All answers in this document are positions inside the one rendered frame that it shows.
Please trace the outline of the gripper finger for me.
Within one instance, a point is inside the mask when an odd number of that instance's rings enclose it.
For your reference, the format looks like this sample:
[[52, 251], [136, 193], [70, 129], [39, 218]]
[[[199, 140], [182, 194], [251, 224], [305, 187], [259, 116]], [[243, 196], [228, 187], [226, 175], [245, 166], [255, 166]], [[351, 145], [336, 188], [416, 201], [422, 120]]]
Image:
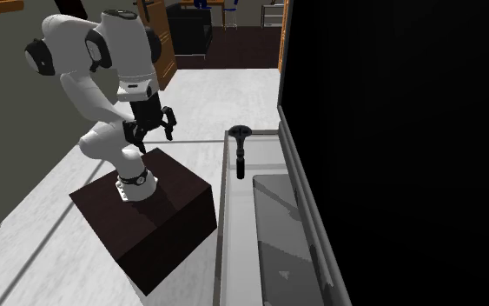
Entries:
[[164, 106], [162, 108], [162, 114], [165, 115], [167, 118], [166, 122], [162, 121], [162, 127], [164, 128], [166, 138], [169, 141], [172, 141], [173, 140], [172, 132], [174, 130], [174, 127], [177, 125], [174, 111], [170, 107]]
[[147, 131], [136, 121], [123, 121], [122, 127], [125, 140], [128, 143], [135, 145], [141, 153], [145, 154], [146, 149], [143, 139], [147, 135]]

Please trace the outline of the grey drawer cabinet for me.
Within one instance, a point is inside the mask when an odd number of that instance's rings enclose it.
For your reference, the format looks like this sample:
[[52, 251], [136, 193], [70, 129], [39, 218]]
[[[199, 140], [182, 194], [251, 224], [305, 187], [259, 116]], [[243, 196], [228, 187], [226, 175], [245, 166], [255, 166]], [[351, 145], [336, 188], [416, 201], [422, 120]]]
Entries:
[[280, 28], [283, 21], [284, 4], [263, 4], [261, 6], [261, 27]]

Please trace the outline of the wooden door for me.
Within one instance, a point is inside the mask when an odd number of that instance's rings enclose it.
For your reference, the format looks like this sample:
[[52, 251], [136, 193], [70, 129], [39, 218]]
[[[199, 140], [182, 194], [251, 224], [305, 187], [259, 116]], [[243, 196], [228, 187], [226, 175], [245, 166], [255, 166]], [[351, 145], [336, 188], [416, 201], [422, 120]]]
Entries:
[[154, 64], [160, 90], [165, 90], [177, 71], [164, 0], [134, 0], [145, 26], [149, 26], [161, 40], [161, 55]]

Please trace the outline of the dark brown robot stand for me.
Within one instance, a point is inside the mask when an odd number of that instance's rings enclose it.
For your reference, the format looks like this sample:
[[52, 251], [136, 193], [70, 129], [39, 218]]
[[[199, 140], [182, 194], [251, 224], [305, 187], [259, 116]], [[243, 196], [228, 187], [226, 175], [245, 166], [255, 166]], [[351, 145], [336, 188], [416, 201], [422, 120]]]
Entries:
[[160, 149], [142, 160], [159, 183], [125, 203], [112, 171], [69, 197], [125, 274], [151, 293], [217, 227], [212, 187]]

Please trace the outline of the black handled kitchen tool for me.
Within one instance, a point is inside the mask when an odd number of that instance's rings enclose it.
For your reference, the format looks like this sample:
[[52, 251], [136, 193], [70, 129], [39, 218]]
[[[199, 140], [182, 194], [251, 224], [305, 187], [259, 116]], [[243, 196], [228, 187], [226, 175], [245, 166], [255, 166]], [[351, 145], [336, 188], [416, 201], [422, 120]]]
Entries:
[[244, 143], [252, 135], [252, 130], [246, 125], [235, 125], [228, 130], [228, 134], [236, 141], [236, 177], [242, 180], [245, 177]]

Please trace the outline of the blue stool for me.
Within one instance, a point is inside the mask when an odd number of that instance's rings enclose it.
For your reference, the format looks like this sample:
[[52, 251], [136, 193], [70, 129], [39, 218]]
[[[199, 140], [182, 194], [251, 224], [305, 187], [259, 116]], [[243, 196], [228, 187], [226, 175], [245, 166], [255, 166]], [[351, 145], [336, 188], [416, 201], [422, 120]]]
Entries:
[[225, 6], [222, 7], [223, 11], [223, 29], [226, 30], [227, 28], [235, 28], [236, 30], [238, 29], [238, 24], [237, 24], [237, 18], [236, 18], [236, 12], [238, 9], [238, 3], [240, 0], [231, 0], [233, 2], [233, 6], [226, 8]]

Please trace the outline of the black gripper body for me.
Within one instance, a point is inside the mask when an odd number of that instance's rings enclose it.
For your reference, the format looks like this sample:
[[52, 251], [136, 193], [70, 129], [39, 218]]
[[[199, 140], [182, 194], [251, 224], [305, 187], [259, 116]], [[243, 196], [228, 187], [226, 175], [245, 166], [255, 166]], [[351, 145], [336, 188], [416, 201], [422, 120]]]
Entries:
[[145, 101], [130, 102], [130, 107], [138, 127], [142, 130], [151, 131], [161, 125], [163, 114], [158, 93]]

